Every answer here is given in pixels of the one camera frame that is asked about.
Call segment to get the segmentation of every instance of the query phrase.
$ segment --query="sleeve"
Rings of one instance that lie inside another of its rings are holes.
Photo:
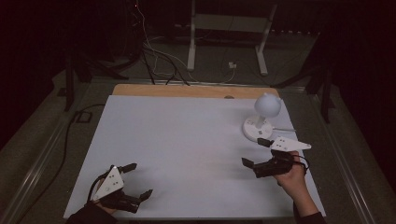
[[[67,219],[66,224],[115,224],[117,220],[102,208],[89,203]]]
[[[300,217],[296,205],[293,204],[293,213],[297,224],[326,224],[326,221],[320,212],[307,217]]]

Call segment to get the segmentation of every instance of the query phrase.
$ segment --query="gray floor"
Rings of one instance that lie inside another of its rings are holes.
[[[182,76],[190,84],[266,86],[298,73],[314,42],[315,38],[312,36],[271,34],[264,52],[269,70],[268,77],[259,75],[254,45],[251,42],[238,46],[235,43],[230,46],[213,46],[199,42],[195,70],[190,74],[182,63],[173,59]],[[187,43],[186,38],[171,43],[161,38],[150,41],[153,48],[178,57],[183,63],[187,61]],[[154,67],[154,58],[148,55],[148,61]],[[236,62],[236,69],[228,68],[228,62]],[[169,77],[166,74],[172,73],[173,68],[169,63],[159,60],[155,71],[164,73],[159,76]],[[92,83],[77,84],[78,97],[72,111],[89,105],[104,104],[114,86],[121,83],[99,73],[95,74]],[[141,62],[122,71],[121,74],[130,78],[123,82],[149,83],[146,66]],[[163,84],[164,80],[166,78],[156,78],[157,83]],[[306,82],[307,79],[300,80],[279,92],[290,112],[291,121],[298,130],[299,139],[310,143],[315,149],[306,151],[305,156],[312,163],[311,172],[327,213],[326,220],[328,223],[394,223],[395,194],[380,172],[370,148],[348,113],[336,87],[332,88],[332,102],[335,108],[330,110],[331,123],[326,124],[318,113],[319,96],[304,93]],[[58,90],[64,87],[64,72],[54,78],[54,83],[56,88],[52,94],[0,152],[2,212],[10,203],[15,203],[13,199],[18,196],[18,187],[42,150],[51,148],[53,153],[49,157],[49,162],[45,164],[44,172],[38,174],[40,178],[37,179],[34,190],[28,192],[29,199],[27,202],[20,201],[21,205],[27,206],[32,203],[53,177],[62,160],[65,124],[71,116],[71,112],[63,112],[65,99],[56,95]],[[21,223],[64,223],[64,209],[102,110],[102,106],[93,107],[90,109],[93,113],[90,123],[71,125],[64,168]],[[288,217],[233,222],[294,223],[293,219]]]

